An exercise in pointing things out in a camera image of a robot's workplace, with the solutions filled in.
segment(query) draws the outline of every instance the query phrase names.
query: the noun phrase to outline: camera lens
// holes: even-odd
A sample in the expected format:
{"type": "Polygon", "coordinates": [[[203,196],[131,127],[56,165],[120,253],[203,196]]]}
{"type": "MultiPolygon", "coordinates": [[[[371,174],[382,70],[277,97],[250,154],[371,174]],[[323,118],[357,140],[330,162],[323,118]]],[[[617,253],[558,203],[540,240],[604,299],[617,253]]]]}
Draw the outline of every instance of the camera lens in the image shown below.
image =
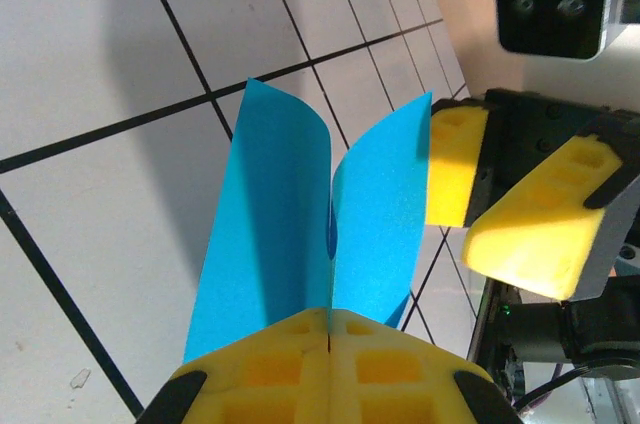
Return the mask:
{"type": "Polygon", "coordinates": [[[574,18],[584,14],[585,7],[584,0],[561,0],[558,4],[558,12],[563,17],[574,18]]]}
{"type": "Polygon", "coordinates": [[[529,17],[534,8],[533,0],[515,0],[512,7],[520,17],[529,17]]]}

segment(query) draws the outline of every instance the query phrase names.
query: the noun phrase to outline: blue paper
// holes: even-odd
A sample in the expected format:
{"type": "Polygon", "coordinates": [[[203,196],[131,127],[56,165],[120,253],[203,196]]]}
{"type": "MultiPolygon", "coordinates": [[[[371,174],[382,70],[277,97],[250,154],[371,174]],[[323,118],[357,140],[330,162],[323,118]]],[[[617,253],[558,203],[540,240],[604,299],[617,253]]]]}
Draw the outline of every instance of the blue paper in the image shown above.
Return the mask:
{"type": "Polygon", "coordinates": [[[430,100],[355,144],[331,203],[326,125],[297,98],[248,81],[185,361],[310,307],[397,324],[424,228],[430,100]]]}

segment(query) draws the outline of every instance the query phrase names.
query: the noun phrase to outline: black grid line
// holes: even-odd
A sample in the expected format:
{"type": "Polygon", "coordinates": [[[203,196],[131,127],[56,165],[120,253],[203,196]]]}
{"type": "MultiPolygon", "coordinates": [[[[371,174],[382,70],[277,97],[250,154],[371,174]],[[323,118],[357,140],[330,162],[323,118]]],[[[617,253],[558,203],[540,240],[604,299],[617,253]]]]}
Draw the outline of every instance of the black grid line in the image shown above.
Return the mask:
{"type": "MultiPolygon", "coordinates": [[[[391,11],[393,12],[393,17],[395,17],[396,22],[398,23],[398,29],[402,29],[402,25],[400,24],[400,19],[398,18],[398,13],[396,12],[396,8],[393,5],[393,1],[389,0],[389,4],[391,5],[391,11]]],[[[418,81],[420,82],[420,87],[422,87],[422,91],[426,92],[426,87],[424,86],[424,82],[422,82],[422,77],[420,77],[420,72],[418,72],[418,66],[416,65],[416,61],[413,58],[413,53],[411,52],[411,48],[409,47],[409,43],[407,42],[407,38],[404,36],[404,34],[402,35],[402,40],[404,41],[404,45],[407,48],[407,51],[409,52],[409,57],[411,58],[411,64],[413,64],[413,69],[416,71],[416,75],[418,76],[418,81]]]]}
{"type": "Polygon", "coordinates": [[[431,344],[433,344],[435,346],[436,345],[436,341],[433,339],[433,334],[431,334],[431,329],[429,329],[429,325],[427,324],[427,320],[425,319],[424,314],[422,313],[422,309],[420,309],[420,304],[418,303],[418,300],[416,299],[416,296],[413,293],[413,291],[411,291],[411,300],[413,301],[413,303],[416,306],[416,309],[418,310],[418,316],[420,317],[420,320],[422,321],[422,325],[427,330],[427,335],[429,336],[429,340],[431,341],[431,344]]]}
{"type": "MultiPolygon", "coordinates": [[[[351,13],[353,14],[353,18],[356,20],[356,24],[358,25],[358,30],[360,31],[360,35],[362,36],[362,40],[364,42],[367,42],[367,36],[364,35],[364,31],[362,30],[362,25],[360,24],[360,19],[358,19],[358,15],[356,14],[356,10],[353,7],[353,3],[351,2],[351,0],[347,0],[347,2],[349,3],[349,7],[351,8],[351,13]]],[[[369,52],[369,58],[371,59],[371,62],[373,62],[373,67],[376,70],[376,74],[378,75],[378,79],[380,80],[380,84],[382,84],[382,89],[384,90],[384,95],[387,96],[387,101],[389,101],[389,106],[391,107],[392,111],[395,111],[395,107],[393,107],[393,102],[391,102],[391,97],[389,96],[389,92],[387,91],[387,86],[384,83],[384,80],[382,79],[382,75],[380,74],[380,69],[378,68],[378,63],[376,62],[376,60],[373,58],[373,53],[371,52],[371,47],[367,46],[367,51],[369,52]]]]}
{"type": "MultiPolygon", "coordinates": [[[[416,0],[418,2],[418,9],[420,9],[420,14],[422,14],[422,18],[427,21],[427,17],[424,14],[424,10],[422,9],[422,5],[420,4],[420,0],[416,0]]],[[[438,48],[436,47],[436,41],[433,40],[433,36],[431,35],[431,31],[427,29],[429,33],[429,39],[431,40],[431,45],[433,45],[433,50],[436,51],[436,57],[438,58],[438,64],[440,64],[440,68],[442,69],[442,74],[444,75],[444,80],[447,83],[447,87],[449,88],[449,93],[453,96],[453,89],[451,89],[451,84],[449,84],[449,78],[447,77],[447,72],[444,70],[444,66],[442,65],[442,59],[440,58],[440,53],[438,52],[438,48]]]]}
{"type": "Polygon", "coordinates": [[[440,256],[440,252],[442,251],[442,248],[444,247],[446,241],[447,241],[447,235],[449,234],[449,230],[447,229],[447,231],[445,232],[444,237],[442,238],[442,240],[440,241],[440,244],[438,245],[438,249],[436,250],[436,253],[433,255],[433,259],[431,260],[431,264],[429,265],[429,269],[427,270],[427,273],[424,276],[424,279],[422,279],[422,283],[420,284],[420,288],[418,289],[418,292],[415,295],[415,299],[414,302],[411,304],[411,307],[409,308],[409,312],[407,313],[407,317],[404,320],[404,323],[402,324],[402,327],[400,328],[401,331],[405,331],[407,329],[407,325],[409,324],[409,319],[411,319],[411,316],[413,315],[413,311],[416,309],[416,306],[418,304],[418,300],[420,299],[420,296],[422,296],[422,292],[424,291],[424,288],[427,285],[427,281],[429,280],[429,277],[431,277],[431,272],[433,272],[433,268],[436,264],[436,261],[438,260],[438,256],[440,256]]]}
{"type": "MultiPolygon", "coordinates": [[[[187,56],[189,57],[189,61],[191,62],[193,69],[198,75],[198,79],[200,80],[200,84],[202,84],[202,87],[204,88],[205,93],[211,93],[211,87],[207,82],[207,78],[205,77],[204,72],[202,72],[202,68],[200,67],[198,60],[196,59],[196,55],[194,54],[193,49],[191,49],[191,45],[189,44],[189,41],[187,41],[187,36],[185,36],[184,32],[182,31],[182,27],[180,26],[180,23],[178,23],[178,19],[176,18],[176,15],[173,12],[173,9],[171,9],[171,6],[169,5],[169,1],[160,0],[160,2],[162,3],[162,7],[164,8],[164,11],[167,13],[167,16],[169,16],[171,25],[173,25],[173,29],[176,31],[176,34],[180,39],[180,43],[182,44],[184,51],[187,53],[187,56]]],[[[218,116],[218,119],[220,119],[220,124],[222,124],[222,128],[224,129],[224,132],[226,132],[227,137],[231,139],[233,133],[231,132],[231,127],[229,127],[227,118],[222,113],[222,109],[220,109],[220,106],[215,101],[215,99],[211,101],[211,104],[213,105],[213,109],[216,111],[216,115],[218,116]]]]}
{"type": "MultiPolygon", "coordinates": [[[[298,39],[300,40],[300,45],[302,46],[302,50],[304,51],[305,56],[307,57],[307,61],[311,61],[311,55],[309,54],[309,49],[307,49],[306,44],[304,43],[304,39],[302,39],[302,33],[300,32],[300,28],[298,27],[298,24],[296,23],[296,20],[293,17],[293,12],[291,12],[291,8],[289,7],[289,3],[287,3],[287,0],[282,0],[282,3],[284,4],[285,10],[287,11],[287,15],[289,16],[289,19],[291,19],[291,24],[293,25],[293,29],[296,32],[296,35],[298,36],[298,39]]],[[[329,106],[329,111],[331,112],[331,116],[333,117],[333,120],[336,123],[336,126],[338,127],[338,131],[340,132],[340,137],[342,137],[342,140],[344,141],[344,145],[347,147],[347,149],[349,149],[349,142],[347,141],[347,136],[345,135],[344,131],[342,130],[342,125],[340,124],[340,121],[338,120],[338,116],[336,115],[335,111],[333,110],[333,106],[331,105],[331,101],[329,100],[329,96],[327,95],[327,91],[324,88],[324,84],[322,84],[322,80],[320,79],[320,76],[318,75],[318,71],[316,70],[316,66],[315,64],[311,65],[311,69],[313,70],[313,75],[316,77],[316,80],[318,81],[318,85],[320,86],[320,90],[322,91],[322,94],[324,95],[324,100],[327,103],[327,106],[329,106]]]]}
{"type": "MultiPolygon", "coordinates": [[[[285,76],[287,74],[291,74],[293,72],[307,69],[309,67],[314,68],[315,65],[320,64],[325,61],[329,61],[331,59],[335,59],[337,57],[341,57],[343,55],[349,54],[351,52],[359,51],[368,46],[373,46],[380,42],[388,41],[389,39],[394,39],[396,37],[409,34],[411,32],[418,31],[420,29],[424,29],[425,27],[438,24],[442,22],[441,19],[429,22],[427,24],[421,24],[419,26],[415,26],[404,31],[395,32],[393,34],[389,34],[387,36],[382,36],[377,39],[373,39],[369,42],[363,42],[361,44],[357,44],[352,47],[348,47],[346,49],[342,49],[340,51],[332,52],[330,54],[326,54],[324,56],[316,57],[314,59],[310,59],[308,61],[295,64],[289,67],[285,67],[283,69],[279,69],[277,71],[269,72],[267,74],[263,74],[262,76],[256,77],[257,80],[262,82],[267,82],[272,79],[276,79],[278,77],[285,76]]],[[[144,114],[139,114],[135,117],[125,119],[123,121],[116,122],[114,124],[109,124],[104,127],[100,127],[98,129],[94,129],[83,134],[79,134],[77,136],[73,136],[67,139],[63,139],[61,141],[54,142],[52,144],[47,144],[42,147],[38,147],[36,149],[32,149],[20,154],[16,154],[11,157],[7,157],[5,159],[0,160],[0,174],[4,174],[21,167],[28,166],[30,164],[34,164],[36,162],[42,161],[44,159],[48,159],[49,157],[57,156],[58,154],[62,154],[64,152],[76,149],[78,147],[82,147],[87,144],[91,144],[92,142],[99,141],[101,139],[105,139],[107,137],[111,137],[113,135],[119,134],[124,131],[128,131],[134,129],[139,126],[143,126],[150,122],[153,122],[158,119],[162,119],[163,117],[168,117],[173,114],[185,111],[187,109],[191,109],[192,107],[199,106],[206,102],[213,101],[215,99],[219,99],[221,97],[228,96],[235,92],[242,91],[247,86],[247,81],[237,82],[230,86],[225,86],[211,93],[202,94],[200,96],[192,97],[185,101],[180,101],[175,104],[171,104],[169,106],[156,109],[154,111],[150,111],[144,114]]],[[[324,87],[321,85],[323,93],[326,96],[324,91],[324,87]]]]}
{"type": "Polygon", "coordinates": [[[38,273],[42,282],[47,286],[49,292],[56,300],[62,312],[74,327],[89,352],[94,357],[100,368],[103,370],[111,385],[125,403],[131,414],[138,417],[143,410],[140,400],[135,395],[129,383],[126,381],[113,359],[104,348],[98,336],[93,331],[86,318],[74,302],[73,298],[64,287],[60,278],[56,275],[51,264],[44,257],[44,254],[31,237],[31,234],[18,217],[18,214],[11,206],[6,196],[0,189],[0,216],[9,232],[13,235],[18,245],[25,253],[33,269],[38,273]]]}
{"type": "Polygon", "coordinates": [[[460,86],[460,89],[458,89],[452,97],[453,97],[454,99],[455,99],[456,97],[458,97],[458,94],[460,94],[460,93],[462,92],[462,90],[463,90],[466,86],[467,86],[467,83],[466,83],[466,82],[462,83],[462,85],[460,86]]]}
{"type": "Polygon", "coordinates": [[[462,278],[462,274],[460,273],[460,267],[458,267],[458,260],[453,255],[453,251],[451,250],[451,246],[449,245],[449,239],[444,237],[444,231],[442,230],[442,227],[440,227],[440,232],[442,233],[442,236],[443,236],[444,241],[445,241],[445,245],[447,246],[447,251],[449,253],[449,257],[451,257],[451,262],[453,262],[453,267],[456,270],[456,274],[458,275],[458,280],[460,281],[460,284],[462,284],[462,289],[464,290],[464,295],[467,297],[467,302],[469,303],[469,307],[471,307],[471,312],[473,312],[473,317],[475,317],[477,319],[478,318],[478,313],[473,308],[473,303],[471,302],[471,297],[469,297],[469,291],[467,290],[467,285],[464,283],[464,279],[462,278]]]}

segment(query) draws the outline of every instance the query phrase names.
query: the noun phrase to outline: yellow foam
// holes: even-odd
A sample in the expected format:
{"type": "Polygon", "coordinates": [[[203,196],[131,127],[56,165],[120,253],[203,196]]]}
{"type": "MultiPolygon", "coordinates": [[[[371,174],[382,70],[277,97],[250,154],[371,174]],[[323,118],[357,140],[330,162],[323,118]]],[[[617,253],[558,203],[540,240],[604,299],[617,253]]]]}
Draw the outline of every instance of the yellow foam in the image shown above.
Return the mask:
{"type": "Polygon", "coordinates": [[[460,106],[431,117],[427,224],[464,226],[488,115],[460,106]]]}
{"type": "Polygon", "coordinates": [[[475,221],[463,261],[494,279],[568,299],[605,211],[583,203],[621,165],[596,136],[571,138],[475,221]]]}
{"type": "Polygon", "coordinates": [[[207,379],[183,424],[474,423],[453,374],[478,366],[348,311],[311,309],[180,368],[207,379]]]}

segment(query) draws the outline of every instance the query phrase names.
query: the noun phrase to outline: white tile floor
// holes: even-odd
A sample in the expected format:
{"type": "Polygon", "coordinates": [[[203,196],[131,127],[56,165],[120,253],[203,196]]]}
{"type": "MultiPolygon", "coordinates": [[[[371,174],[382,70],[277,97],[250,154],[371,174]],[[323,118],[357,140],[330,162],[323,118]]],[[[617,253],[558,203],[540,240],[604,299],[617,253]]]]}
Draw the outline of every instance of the white tile floor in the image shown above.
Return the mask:
{"type": "MultiPolygon", "coordinates": [[[[316,109],[334,165],[424,90],[466,92],[435,0],[0,0],[0,14],[2,423],[131,423],[180,364],[248,76],[316,109]]],[[[466,355],[481,280],[449,235],[427,229],[403,326],[466,355]]]]}

